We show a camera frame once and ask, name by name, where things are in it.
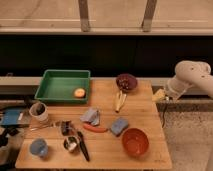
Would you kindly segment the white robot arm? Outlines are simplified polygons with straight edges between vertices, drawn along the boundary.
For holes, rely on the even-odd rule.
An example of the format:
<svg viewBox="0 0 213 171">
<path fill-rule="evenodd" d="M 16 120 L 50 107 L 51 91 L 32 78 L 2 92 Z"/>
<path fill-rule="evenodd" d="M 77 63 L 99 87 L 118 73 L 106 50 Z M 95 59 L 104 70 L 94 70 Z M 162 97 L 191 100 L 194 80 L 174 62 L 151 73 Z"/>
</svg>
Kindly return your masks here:
<svg viewBox="0 0 213 171">
<path fill-rule="evenodd" d="M 178 62 L 175 75 L 166 82 L 163 89 L 157 90 L 152 100 L 157 102 L 166 97 L 177 100 L 191 87 L 198 87 L 213 98 L 213 75 L 208 63 L 188 60 Z"/>
</svg>

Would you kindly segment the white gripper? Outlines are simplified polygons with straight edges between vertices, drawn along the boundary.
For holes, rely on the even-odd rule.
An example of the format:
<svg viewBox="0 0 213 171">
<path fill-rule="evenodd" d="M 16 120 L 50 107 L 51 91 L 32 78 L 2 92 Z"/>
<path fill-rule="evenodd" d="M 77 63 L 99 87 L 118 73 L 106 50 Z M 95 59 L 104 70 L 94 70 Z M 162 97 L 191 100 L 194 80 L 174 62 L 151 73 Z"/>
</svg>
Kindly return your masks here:
<svg viewBox="0 0 213 171">
<path fill-rule="evenodd" d="M 171 97 L 173 100 L 179 99 L 188 89 L 190 85 L 182 80 L 179 80 L 176 76 L 169 79 L 163 89 L 158 89 L 153 95 L 152 100 L 158 102 L 165 99 L 165 94 Z"/>
</svg>

